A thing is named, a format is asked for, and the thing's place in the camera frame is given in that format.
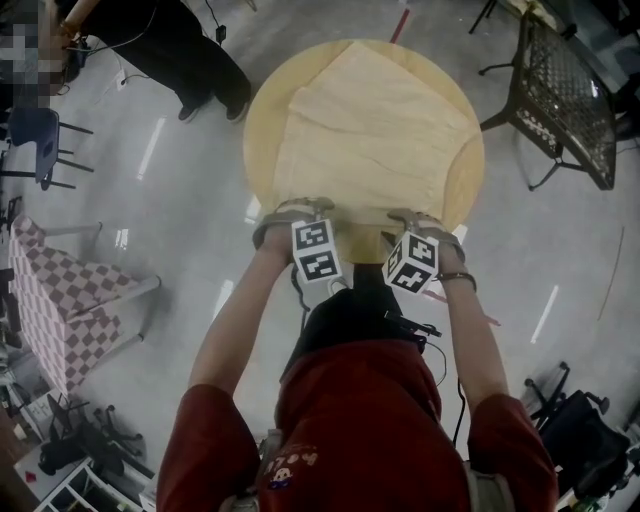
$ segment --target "red shirt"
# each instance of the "red shirt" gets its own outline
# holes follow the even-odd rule
[[[260,510],[469,510],[462,460],[439,416],[415,345],[362,341],[303,357],[282,385],[284,445],[259,482]],[[555,509],[553,464],[518,400],[478,405],[468,446],[475,470],[507,479],[519,512]],[[158,512],[215,512],[253,484],[258,465],[232,398],[195,386],[162,464]]]

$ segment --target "light wood table surface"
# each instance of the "light wood table surface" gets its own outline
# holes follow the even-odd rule
[[[484,179],[484,146],[475,112],[458,85],[433,62],[401,46],[382,41],[360,40],[368,48],[388,57],[447,99],[472,123],[477,135],[455,157],[445,186],[442,222],[455,229],[469,214]],[[289,103],[295,92],[311,82],[340,55],[352,40],[333,41],[309,48],[282,64],[258,91],[244,129],[244,163],[249,186],[264,212],[277,204],[272,183],[278,151],[284,136]],[[380,232],[398,232],[399,224],[380,218],[370,224],[347,224],[332,217],[341,259],[352,263],[382,263],[387,257]]]

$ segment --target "red floor marking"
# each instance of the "red floor marking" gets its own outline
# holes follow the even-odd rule
[[[436,299],[437,301],[440,301],[443,304],[447,303],[447,299],[445,299],[442,295],[438,295],[437,293],[432,292],[431,290],[427,290],[422,293],[423,295],[426,295],[427,297],[431,297],[432,299]],[[502,324],[498,322],[495,318],[491,318],[490,316],[486,316],[486,315],[485,315],[485,318],[487,319],[487,322],[489,322],[491,325],[495,325],[496,327],[502,326]]]
[[[402,29],[404,28],[404,24],[407,22],[407,18],[409,17],[409,9],[405,9],[404,12],[402,13],[402,17],[400,18],[400,21],[398,22],[398,26],[396,27],[396,30],[393,32],[393,35],[391,36],[391,43],[395,44],[396,41],[398,40],[398,36],[400,36],[400,32],[402,32]]]

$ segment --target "gray floor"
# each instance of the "gray floor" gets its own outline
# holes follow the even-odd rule
[[[257,3],[257,13],[240,0],[227,0],[216,12],[228,26],[225,48],[256,87],[311,45],[351,37],[389,40],[404,9],[393,0]],[[192,4],[212,33],[206,6]],[[415,2],[398,42],[449,73],[484,119],[503,106],[510,72],[483,78],[477,70],[511,58],[518,23],[498,8],[469,36],[481,7],[479,0]],[[251,258],[255,212],[244,177],[242,125],[229,125],[223,108],[212,102],[185,126],[177,120],[180,105],[171,91],[133,78],[119,92],[110,82],[118,69],[113,53],[99,53],[71,91],[54,100],[64,121],[95,130],[92,137],[64,133],[61,145],[76,150],[76,161],[95,167],[95,174],[56,168],[56,179],[77,184],[76,191],[5,183],[24,188],[26,212],[41,225],[103,221],[95,259],[119,264],[134,276],[161,276],[163,288],[144,343],[116,353],[82,387],[96,404],[114,404],[126,423],[145,435],[148,463],[157,468],[221,290],[224,294],[229,282],[238,281]],[[158,126],[155,150],[141,170]],[[501,324],[494,332],[512,392],[520,396],[527,376],[552,377],[555,365],[565,360],[573,368],[569,389],[608,396],[607,419],[618,425],[639,398],[640,275],[634,254],[640,250],[640,156],[619,155],[614,191],[601,192],[587,176],[566,171],[530,193],[525,179],[541,178],[550,161],[510,127],[488,132],[485,144],[485,183],[465,222],[464,245],[485,310]],[[29,156],[19,155],[16,165],[29,165]],[[600,317],[623,227],[619,266]],[[78,249],[73,240],[58,243]],[[554,286],[557,298],[532,343]],[[315,288],[308,295],[317,302],[324,291]],[[437,343],[450,356],[446,306],[430,300],[402,299],[402,304],[411,318],[441,328],[444,336]],[[297,297],[283,276],[236,397],[256,433],[272,425],[278,377],[299,321]],[[425,357],[438,378],[441,356],[427,349]],[[448,370],[440,389],[443,425],[451,433],[460,406],[451,357]],[[612,508],[624,510],[633,494],[621,496]]]

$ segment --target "person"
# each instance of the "person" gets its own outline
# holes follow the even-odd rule
[[[471,412],[470,467],[440,426],[420,343],[384,318],[400,308],[380,265],[355,265],[353,289],[343,286],[310,315],[281,380],[281,442],[261,463],[233,394],[292,261],[290,225],[273,223],[196,357],[159,474],[158,512],[555,510],[554,465],[509,396],[464,253],[429,222]],[[480,491],[484,484],[497,494]],[[501,505],[487,505],[489,495]]]
[[[53,15],[61,21],[52,44],[68,45],[78,33],[100,38],[178,95],[181,121],[191,121],[213,96],[226,107],[229,121],[237,122],[246,113],[249,80],[218,44],[202,34],[198,19],[180,0],[55,2],[56,6],[48,0],[48,8],[57,11]]]

